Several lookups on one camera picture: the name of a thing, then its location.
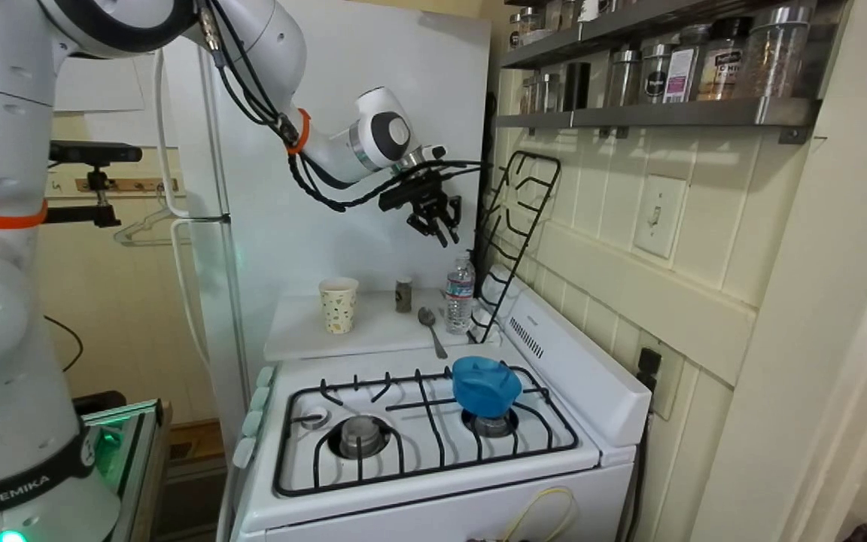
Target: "stove grate leaning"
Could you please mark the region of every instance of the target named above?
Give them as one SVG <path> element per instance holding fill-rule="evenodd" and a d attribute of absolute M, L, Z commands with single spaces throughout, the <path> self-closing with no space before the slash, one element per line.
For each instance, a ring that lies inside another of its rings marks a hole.
<path fill-rule="evenodd" d="M 430 400 L 427 399 L 427 390 L 424 388 L 424 381 L 433 381 L 438 379 L 451 379 L 453 378 L 453 373 L 451 373 L 450 367 L 444 367 L 443 373 L 436 374 L 422 374 L 420 370 L 416 370 L 413 373 L 413 376 L 405 376 L 399 378 L 393 378 L 390 376 L 390 373 L 386 373 L 385 377 L 382 380 L 367 380 L 360 381 L 357 376 L 354 375 L 354 381 L 349 384 L 340 384 L 340 385 L 328 385 L 326 380 L 321 380 L 320 385 L 317 388 L 304 388 L 303 390 L 296 391 L 295 394 L 291 395 L 289 402 L 287 403 L 286 410 L 287 412 L 293 412 L 293 405 L 296 403 L 296 400 L 299 397 L 302 397 L 304 394 L 320 394 L 323 395 L 328 401 L 333 402 L 337 406 L 343 406 L 343 401 L 339 398 L 330 395 L 331 392 L 335 394 L 335 392 L 339 390 L 347 390 L 347 388 L 352 388 L 352 390 L 357 391 L 359 388 L 366 388 L 369 385 L 383 385 L 381 391 L 376 392 L 376 395 L 371 398 L 371 402 L 376 402 L 379 398 L 383 397 L 383 394 L 386 394 L 390 390 L 390 387 L 394 384 L 407 384 L 407 383 L 416 383 L 420 388 L 420 395 L 423 398 L 421 401 L 413 402 L 413 403 L 405 403 L 400 405 L 392 405 L 386 407 L 386 411 L 392 412 L 397 410 L 406 410 L 406 409 L 425 409 L 427 411 L 427 419 L 430 419 L 430 429 L 433 432 L 434 438 L 437 439 L 437 445 L 440 447 L 440 466 L 439 467 L 427 467 L 427 469 L 419 469 L 406 471 L 403 467 L 403 437 L 400 436 L 400 432 L 395 428 L 392 428 L 388 423 L 381 421 L 381 419 L 376 419 L 374 422 L 381 428 L 383 431 L 388 432 L 393 439 L 397 442 L 397 455 L 399 458 L 399 473 L 386 474 L 383 477 L 372 477 L 364 479 L 364 457 L 357 457 L 357 480 L 348 481 L 348 483 L 334 483 L 330 485 L 321 485 L 320 484 L 320 450 L 323 449 L 324 443 L 326 443 L 333 433 L 339 431 L 342 427 L 338 423 L 338 425 L 334 426 L 333 429 L 327 432 L 320 440 L 318 440 L 317 445 L 313 452 L 313 487 L 307 489 L 285 489 L 282 487 L 282 484 L 279 483 L 279 474 L 282 472 L 283 468 L 283 460 L 286 456 L 286 442 L 289 442 L 290 435 L 293 430 L 293 425 L 295 423 L 300 422 L 309 422 L 309 416 L 300 416 L 299 418 L 292 418 L 288 423 L 283 425 L 283 433 L 282 438 L 279 440 L 279 454 L 278 459 L 276 459 L 276 470 L 274 473 L 274 490 L 276 493 L 286 496 L 286 497 L 302 497 L 306 495 L 315 495 L 318 493 L 324 493 L 328 491 L 336 491 L 340 489 L 347 489 L 351 487 L 358 487 L 361 485 L 367 485 L 372 483 L 384 483 L 385 481 L 390 480 L 401 480 L 402 478 L 407 477 L 418 477 L 421 474 L 430 474 L 430 473 L 441 473 L 441 471 L 447 470 L 455 470 L 462 469 L 463 467 L 472 467 L 475 465 L 484 465 L 489 463 L 498 463 L 502 461 L 509 461 L 512 459 L 517 459 L 520 457 L 531 457 L 535 455 L 543 455 L 545 453 L 554 453 L 554 452 L 563 452 L 563 450 L 567 449 L 575 449 L 578 444 L 577 433 L 574 431 L 567 419 L 564 418 L 564 415 L 561 414 L 561 411 L 558 410 L 557 405 L 551 401 L 550 390 L 548 388 L 544 388 L 540 383 L 534 378 L 534 375 L 527 371 L 523 367 L 511 367 L 511 370 L 516 373 L 520 373 L 525 375 L 531 382 L 531 387 L 526 388 L 526 390 L 521 391 L 523 394 L 540 394 L 543 398 L 544 402 L 547 403 L 547 406 L 550 407 L 551 412 L 554 412 L 557 415 L 558 420 L 564 426 L 564 429 L 567 429 L 567 432 L 571 436 L 570 443 L 567 445 L 554 446 L 554 431 L 551 429 L 550 423 L 547 419 L 544 419 L 544 416 L 540 414 L 537 410 L 530 408 L 523 403 L 515 401 L 513 404 L 513 408 L 520 409 L 524 412 L 527 412 L 531 416 L 536 416 L 539 419 L 540 423 L 547 430 L 547 447 L 546 449 L 535 449 L 530 450 L 530 452 L 519 452 L 519 439 L 517 438 L 517 432 L 512 431 L 510 433 L 513 436 L 513 446 L 512 450 L 510 450 L 510 454 L 502 455 L 497 457 L 484 457 L 484 445 L 482 445 L 481 437 L 475 431 L 471 431 L 471 435 L 477 443 L 477 459 L 472 461 L 464 461 L 460 463 L 454 463 L 453 465 L 445 464 L 446 450 L 444 450 L 443 438 L 440 436 L 440 430 L 437 429 L 437 422 L 434 421 L 434 412 L 431 409 L 433 406 L 443 405 L 443 404 L 451 404 L 457 402 L 457 399 L 436 399 Z"/>

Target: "electrical outlet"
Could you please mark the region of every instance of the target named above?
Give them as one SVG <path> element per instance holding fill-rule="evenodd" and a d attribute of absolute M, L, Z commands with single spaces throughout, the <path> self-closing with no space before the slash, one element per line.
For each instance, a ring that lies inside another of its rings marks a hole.
<path fill-rule="evenodd" d="M 640 353 L 641 348 L 650 348 L 661 354 L 661 368 L 656 377 L 658 384 L 654 388 L 653 397 L 651 397 L 651 409 L 653 409 L 654 414 L 667 421 L 674 408 L 674 395 L 677 395 L 678 384 L 681 383 L 684 356 L 672 350 L 667 344 L 661 343 L 646 330 L 640 332 L 637 352 Z"/>
<path fill-rule="evenodd" d="M 659 257 L 671 257 L 686 185 L 680 178 L 647 176 L 637 212 L 635 246 Z"/>

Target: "refrigerator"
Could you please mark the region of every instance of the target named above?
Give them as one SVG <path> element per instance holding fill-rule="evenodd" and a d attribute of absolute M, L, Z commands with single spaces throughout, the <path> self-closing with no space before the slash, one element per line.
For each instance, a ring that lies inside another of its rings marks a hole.
<path fill-rule="evenodd" d="M 446 145 L 450 159 L 481 159 L 489 21 L 347 0 L 279 4 L 306 37 L 294 102 L 320 131 L 350 126 L 355 100 L 386 86 L 419 143 Z M 455 257 L 474 245 L 478 175 L 444 183 L 462 198 L 461 243 L 447 249 L 406 225 L 409 207 L 384 213 L 369 202 L 333 212 L 296 185 L 283 144 L 237 109 L 205 53 L 180 40 L 165 58 L 186 206 L 202 219 L 189 225 L 196 268 L 179 271 L 199 289 L 203 330 L 192 332 L 205 347 L 228 454 L 268 364 L 263 348 L 280 301 L 316 294 L 320 280 L 337 276 L 356 278 L 361 291 L 392 291 L 403 276 L 414 288 L 443 288 Z M 344 191 L 320 186 L 349 200 L 390 175 Z"/>

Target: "paper cup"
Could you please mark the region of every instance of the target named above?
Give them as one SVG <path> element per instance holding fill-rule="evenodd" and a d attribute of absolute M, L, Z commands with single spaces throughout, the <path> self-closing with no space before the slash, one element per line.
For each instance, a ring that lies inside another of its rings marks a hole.
<path fill-rule="evenodd" d="M 330 333 L 350 333 L 354 329 L 357 311 L 357 288 L 354 279 L 327 279 L 320 282 L 320 304 L 323 306 L 324 325 Z"/>

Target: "white stove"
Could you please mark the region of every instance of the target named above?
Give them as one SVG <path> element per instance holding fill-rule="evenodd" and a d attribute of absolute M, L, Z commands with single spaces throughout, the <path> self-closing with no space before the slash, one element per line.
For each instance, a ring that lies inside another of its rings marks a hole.
<path fill-rule="evenodd" d="M 612 540 L 648 391 L 522 282 L 503 306 L 498 339 L 447 360 L 423 348 L 263 371 L 232 539 Z M 455 402 L 464 356 L 520 378 L 502 419 Z"/>

